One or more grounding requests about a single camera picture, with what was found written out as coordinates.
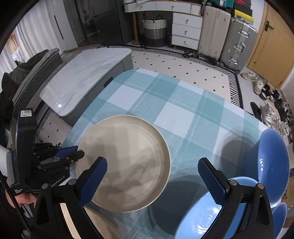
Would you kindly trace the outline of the person's left hand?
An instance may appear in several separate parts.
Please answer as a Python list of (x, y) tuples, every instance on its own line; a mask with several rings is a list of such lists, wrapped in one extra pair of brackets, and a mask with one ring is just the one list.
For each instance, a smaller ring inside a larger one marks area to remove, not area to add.
[[(13, 204), (13, 202), (12, 202), (10, 196), (9, 196), (9, 194), (7, 192), (5, 192), (5, 194), (6, 194), (6, 198), (7, 198), (8, 203), (13, 208), (15, 208), (15, 206), (14, 206), (14, 204)], [(15, 199), (16, 199), (16, 201), (17, 201), (17, 203), (18, 203), (19, 206), (21, 206), (22, 204), (28, 204), (29, 205), (31, 203), (33, 203), (34, 206), (35, 206), (36, 200), (37, 200), (37, 198), (34, 197), (30, 193), (24, 193), (24, 194), (17, 195), (17, 196), (15, 196)]]

